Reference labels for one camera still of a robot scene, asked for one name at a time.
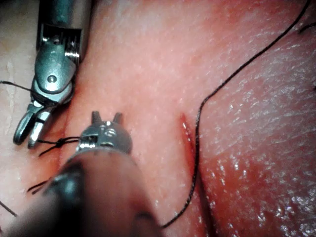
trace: pale skin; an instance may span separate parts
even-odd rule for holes
[[[139,165],[161,224],[189,192],[180,117],[194,133],[198,107],[242,63],[285,30],[304,1],[99,1],[92,12],[87,54],[76,92],[45,139],[79,136],[93,110],[103,119],[124,114]],[[31,86],[38,2],[0,5],[2,80]],[[208,205],[223,236],[315,235],[316,5],[270,51],[238,74],[201,116],[200,171]],[[15,146],[13,133],[29,93],[0,86],[0,200],[21,213],[26,188],[54,174],[74,153],[66,145]],[[166,236],[205,236],[196,194]],[[0,208],[0,226],[14,219]]]

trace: suture thread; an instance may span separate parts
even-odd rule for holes
[[[189,196],[182,207],[181,211],[175,215],[170,221],[168,221],[166,224],[162,225],[162,228],[167,228],[170,226],[173,222],[175,222],[187,209],[189,206],[194,189],[196,186],[196,180],[197,180],[197,174],[198,174],[198,165],[199,165],[199,124],[200,124],[200,117],[201,117],[201,111],[205,105],[205,103],[213,97],[220,89],[222,89],[234,76],[236,76],[242,69],[244,69],[246,66],[248,66],[253,60],[255,60],[257,57],[265,53],[268,49],[270,49],[274,44],[276,44],[281,38],[283,38],[296,24],[297,22],[301,19],[301,17],[304,15],[307,7],[311,3],[311,0],[307,0],[305,3],[302,11],[298,15],[298,17],[295,19],[295,21],[281,34],[279,35],[274,41],[272,41],[268,46],[266,46],[264,49],[256,53],[253,57],[251,57],[247,62],[242,64],[233,74],[231,74],[222,84],[219,85],[211,94],[209,94],[201,103],[198,113],[197,113],[197,119],[196,119],[196,154],[195,154],[195,164],[194,164],[194,171],[192,175],[192,184],[189,192]]]

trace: blood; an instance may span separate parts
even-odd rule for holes
[[[180,124],[182,131],[182,140],[185,150],[185,160],[187,161],[188,170],[190,175],[193,175],[194,170],[194,157],[195,157],[195,144],[192,134],[192,129],[189,127],[186,116],[184,113],[180,115]],[[200,170],[197,173],[197,184],[196,190],[197,196],[199,198],[200,209],[202,210],[201,216],[205,223],[205,234],[206,236],[217,236],[215,221],[212,216],[212,212],[209,206],[209,202],[206,196],[204,183],[201,178]]]

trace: metal pin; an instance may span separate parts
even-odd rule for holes
[[[120,113],[120,112],[117,112],[117,113],[114,115],[113,122],[116,122],[116,123],[122,125],[122,122],[123,122],[123,114]]]
[[[102,123],[102,119],[101,119],[99,111],[93,111],[92,112],[91,123],[92,124]]]

